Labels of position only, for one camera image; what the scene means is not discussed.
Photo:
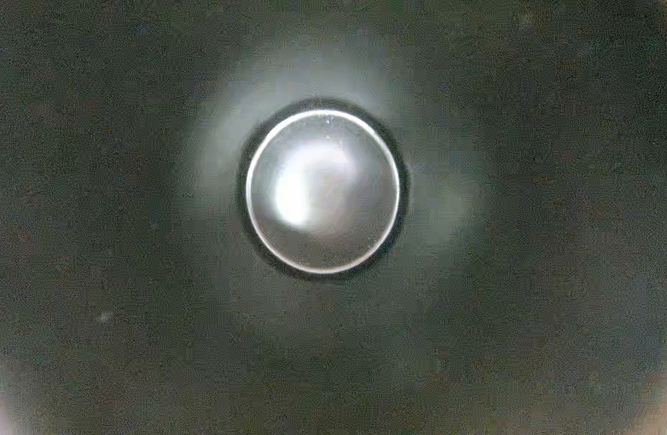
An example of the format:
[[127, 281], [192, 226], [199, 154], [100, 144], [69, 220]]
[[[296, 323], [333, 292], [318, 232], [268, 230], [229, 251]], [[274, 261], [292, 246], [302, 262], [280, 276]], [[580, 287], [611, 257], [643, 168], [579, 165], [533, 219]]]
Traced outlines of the black mug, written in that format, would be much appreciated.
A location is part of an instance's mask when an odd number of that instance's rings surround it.
[[[312, 277], [243, 179], [329, 105], [404, 202]], [[667, 434], [667, 1], [0, 1], [0, 433]]]

